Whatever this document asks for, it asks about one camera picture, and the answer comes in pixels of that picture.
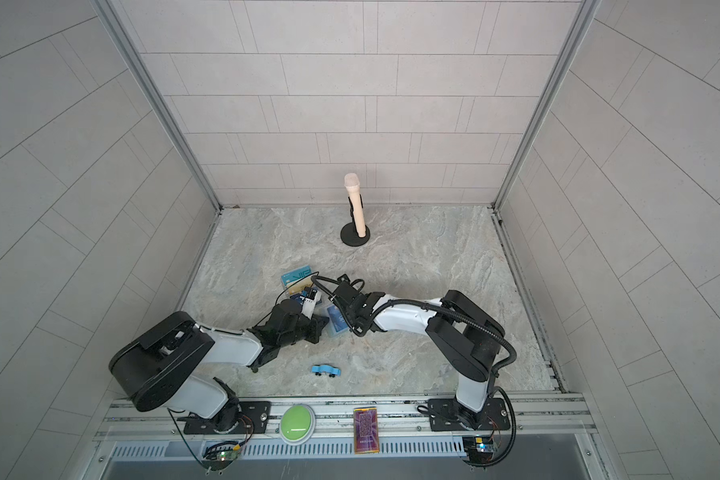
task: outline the black cable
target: black cable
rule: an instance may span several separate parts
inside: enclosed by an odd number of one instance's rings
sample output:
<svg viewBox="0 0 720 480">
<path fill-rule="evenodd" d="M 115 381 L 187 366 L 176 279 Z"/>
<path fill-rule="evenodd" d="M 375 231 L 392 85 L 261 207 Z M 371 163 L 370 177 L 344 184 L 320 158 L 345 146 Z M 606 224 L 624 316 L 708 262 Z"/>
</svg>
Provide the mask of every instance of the black cable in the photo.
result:
<svg viewBox="0 0 720 480">
<path fill-rule="evenodd" d="M 195 459 L 195 462 L 197 462 L 197 465 L 201 466 L 203 470 L 207 470 L 208 467 L 203 465 L 202 462 L 198 459 L 197 455 L 192 451 L 192 448 L 190 448 L 190 444 L 186 442 L 186 438 L 184 438 L 184 434 L 181 431 L 181 428 L 179 428 L 179 424 L 176 423 L 176 419 L 173 417 L 173 410 L 170 408 L 166 408 L 168 410 L 168 415 L 170 415 L 170 419 L 173 420 L 173 425 L 176 427 L 176 430 L 178 431 L 179 435 L 181 436 L 181 439 L 184 441 L 184 445 L 186 445 L 186 449 L 190 451 L 192 454 L 192 457 Z"/>
</svg>

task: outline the round green button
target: round green button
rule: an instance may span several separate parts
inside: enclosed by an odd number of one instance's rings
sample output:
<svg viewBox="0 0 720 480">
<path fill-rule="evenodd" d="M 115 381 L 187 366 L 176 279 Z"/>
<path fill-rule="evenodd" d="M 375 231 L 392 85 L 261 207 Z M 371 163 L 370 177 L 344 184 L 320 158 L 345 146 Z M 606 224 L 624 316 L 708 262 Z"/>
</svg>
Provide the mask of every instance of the round green button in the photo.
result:
<svg viewBox="0 0 720 480">
<path fill-rule="evenodd" d="M 295 442 L 307 434 L 311 424 L 312 419 L 310 418 L 309 410 L 304 406 L 294 405 L 283 414 L 282 420 L 280 421 L 280 431 L 282 432 L 282 436 Z"/>
</svg>

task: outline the marble floor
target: marble floor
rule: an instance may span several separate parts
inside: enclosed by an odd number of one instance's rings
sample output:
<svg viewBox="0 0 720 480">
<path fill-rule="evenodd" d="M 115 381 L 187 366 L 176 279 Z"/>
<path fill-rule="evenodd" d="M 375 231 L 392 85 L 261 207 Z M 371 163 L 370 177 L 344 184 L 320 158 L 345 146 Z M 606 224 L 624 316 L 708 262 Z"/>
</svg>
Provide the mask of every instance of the marble floor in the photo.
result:
<svg viewBox="0 0 720 480">
<path fill-rule="evenodd" d="M 365 279 L 365 292 L 412 299 L 460 290 L 501 323 L 518 360 L 501 371 L 507 390 L 553 389 L 485 206 L 367 206 L 371 240 L 344 245 L 346 207 L 227 209 L 222 213 L 183 309 L 207 325 L 242 330 L 282 291 L 280 275 L 303 265 L 336 278 Z M 342 370 L 315 376 L 312 365 Z M 228 364 L 201 366 L 240 396 L 371 395 L 454 392 L 458 382 L 428 336 L 370 332 L 283 347 L 258 373 Z"/>
</svg>

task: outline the black round stand base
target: black round stand base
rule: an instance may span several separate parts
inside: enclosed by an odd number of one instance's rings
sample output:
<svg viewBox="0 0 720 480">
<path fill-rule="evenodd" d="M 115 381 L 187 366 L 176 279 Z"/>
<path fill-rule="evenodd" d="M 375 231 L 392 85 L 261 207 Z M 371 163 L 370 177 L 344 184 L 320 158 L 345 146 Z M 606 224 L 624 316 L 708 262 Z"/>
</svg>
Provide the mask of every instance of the black round stand base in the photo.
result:
<svg viewBox="0 0 720 480">
<path fill-rule="evenodd" d="M 371 229 L 365 226 L 365 236 L 358 236 L 355 222 L 349 222 L 342 227 L 342 242 L 349 246 L 365 245 L 371 238 Z"/>
</svg>

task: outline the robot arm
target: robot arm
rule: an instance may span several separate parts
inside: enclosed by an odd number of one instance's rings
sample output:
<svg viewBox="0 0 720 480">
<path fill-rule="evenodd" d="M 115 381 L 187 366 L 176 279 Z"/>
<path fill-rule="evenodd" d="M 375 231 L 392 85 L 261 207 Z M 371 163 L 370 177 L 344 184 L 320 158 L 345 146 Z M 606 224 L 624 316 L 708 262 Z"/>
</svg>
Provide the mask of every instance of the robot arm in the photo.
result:
<svg viewBox="0 0 720 480">
<path fill-rule="evenodd" d="M 486 400 L 494 391 L 498 370 L 516 354 L 504 340 L 504 329 L 462 293 L 450 290 L 441 299 L 405 300 L 374 292 L 361 293 L 344 275 L 337 280 L 312 278 L 329 295 L 350 329 L 358 336 L 369 330 L 405 330 L 426 334 L 458 371 L 454 413 L 462 425 L 479 429 L 487 417 Z M 323 282 L 334 283 L 329 290 Z M 275 305 L 267 323 L 248 331 L 220 330 L 196 323 L 186 312 L 175 312 L 118 351 L 109 368 L 135 407 L 185 409 L 208 418 L 217 432 L 229 431 L 240 418 L 238 399 L 219 379 L 193 373 L 201 363 L 226 362 L 254 372 L 277 358 L 282 346 L 307 340 L 317 343 L 326 317 L 308 318 L 291 299 Z M 461 332 L 455 322 L 466 324 Z M 509 356 L 494 364 L 500 348 Z"/>
</svg>

